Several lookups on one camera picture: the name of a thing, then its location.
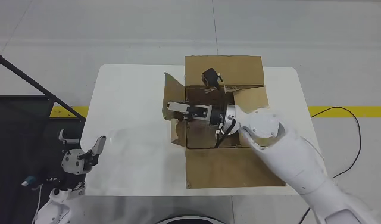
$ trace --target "open cardboard box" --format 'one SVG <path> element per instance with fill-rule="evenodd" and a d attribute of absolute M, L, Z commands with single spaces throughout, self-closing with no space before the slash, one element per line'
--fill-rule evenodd
<path fill-rule="evenodd" d="M 179 122 L 167 103 L 191 102 L 221 104 L 220 91 L 205 94 L 201 75 L 209 68 L 224 79 L 227 99 L 250 113 L 268 106 L 262 60 L 259 56 L 189 56 L 185 57 L 185 86 L 165 74 L 163 117 L 171 121 L 172 143 L 185 147 L 187 188 L 237 188 L 285 186 L 284 181 L 240 141 L 238 134 L 216 144 L 216 127 L 203 121 Z"/>

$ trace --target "yellow stripe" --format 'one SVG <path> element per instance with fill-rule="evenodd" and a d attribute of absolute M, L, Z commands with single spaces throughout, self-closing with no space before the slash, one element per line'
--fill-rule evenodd
<path fill-rule="evenodd" d="M 73 107 L 76 112 L 83 115 L 84 117 L 88 116 L 89 107 Z M 63 107 L 53 107 L 50 117 L 75 117 L 71 112 L 66 110 Z"/>
<path fill-rule="evenodd" d="M 73 107 L 79 114 L 86 117 L 89 107 Z M 326 106 L 311 106 L 308 107 L 310 115 L 315 115 L 327 108 Z M 357 117 L 381 117 L 381 107 L 345 107 L 355 114 Z M 51 117 L 75 117 L 63 107 L 53 107 Z M 351 117 L 351 114 L 343 109 L 331 109 L 318 115 L 317 117 Z"/>
<path fill-rule="evenodd" d="M 311 116 L 330 107 L 308 107 Z M 357 117 L 381 117 L 381 107 L 344 107 Z M 331 109 L 321 113 L 317 117 L 351 117 L 352 115 L 343 109 Z"/>

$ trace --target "black cable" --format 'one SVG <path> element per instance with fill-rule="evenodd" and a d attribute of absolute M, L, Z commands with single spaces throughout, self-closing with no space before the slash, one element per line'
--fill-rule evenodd
<path fill-rule="evenodd" d="M 232 131 L 232 129 L 234 128 L 235 125 L 236 125 L 236 119 L 233 118 L 232 124 L 229 126 L 229 128 L 227 128 L 226 132 L 222 135 L 222 138 L 217 141 L 217 143 L 214 146 L 214 148 L 218 148 L 220 146 L 220 144 L 229 135 L 229 133 Z"/>
<path fill-rule="evenodd" d="M 360 156 L 360 152 L 361 152 L 361 130 L 360 130 L 360 124 L 359 124 L 359 122 L 358 122 L 357 117 L 355 116 L 355 114 L 353 114 L 353 112 L 349 111 L 348 109 L 346 109 L 346 108 L 344 108 L 344 107 L 330 107 L 330 108 L 327 108 L 327 109 L 325 109 L 325 110 L 323 110 L 323 111 L 321 111 L 321 112 L 319 112 L 319 113 L 317 113 L 317 114 L 311 116 L 311 118 L 313 118 L 313 117 L 315 117 L 315 116 L 318 116 L 318 115 L 320 115 L 321 113 L 324 113 L 324 112 L 326 112 L 326 111 L 329 111 L 329 110 L 331 110 L 331 109 L 336 109 L 336 108 L 338 108 L 338 109 L 343 109 L 343 110 L 345 110 L 345 111 L 351 113 L 352 117 L 355 119 L 356 124 L 357 124 L 357 129 L 358 129 L 358 152 L 357 152 L 357 155 L 356 155 L 355 160 L 352 162 L 352 164 L 350 165 L 350 167 L 347 168 L 346 170 L 344 170 L 343 172 L 341 172 L 341 173 L 339 173 L 339 174 L 337 174 L 337 175 L 334 175 L 334 178 L 337 177 L 337 176 L 342 175 L 343 173 L 348 172 L 348 171 L 353 167 L 353 165 L 356 163 L 356 161 L 357 161 L 357 159 L 358 159 L 358 156 Z M 305 217 L 306 217 L 307 214 L 310 212 L 310 210 L 311 210 L 311 208 L 309 207 L 309 208 L 307 209 L 307 211 L 304 213 L 302 219 L 299 221 L 299 224 L 301 224 L 301 223 L 304 221 Z"/>

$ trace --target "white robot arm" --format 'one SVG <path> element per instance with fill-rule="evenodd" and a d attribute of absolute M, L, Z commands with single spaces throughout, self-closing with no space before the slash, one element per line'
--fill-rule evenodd
<path fill-rule="evenodd" d="M 224 111 L 219 111 L 212 105 L 170 102 L 168 108 L 182 113 L 187 120 L 205 120 L 210 125 L 217 125 L 217 133 L 231 135 L 239 132 L 271 171 L 300 194 L 318 223 L 378 223 L 358 201 L 324 175 L 314 148 L 268 108 L 249 114 L 237 105 L 228 105 Z"/>

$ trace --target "white table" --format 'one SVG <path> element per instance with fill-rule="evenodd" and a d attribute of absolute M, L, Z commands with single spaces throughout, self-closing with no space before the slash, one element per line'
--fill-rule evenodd
<path fill-rule="evenodd" d="M 81 146 L 87 151 L 99 136 L 108 139 L 99 164 L 86 175 L 87 195 L 296 194 L 289 186 L 186 189 L 185 149 L 171 143 L 170 122 L 161 113 L 164 72 L 184 82 L 184 66 L 104 65 L 99 69 Z M 320 152 L 296 70 L 265 67 L 264 75 L 270 107 Z"/>

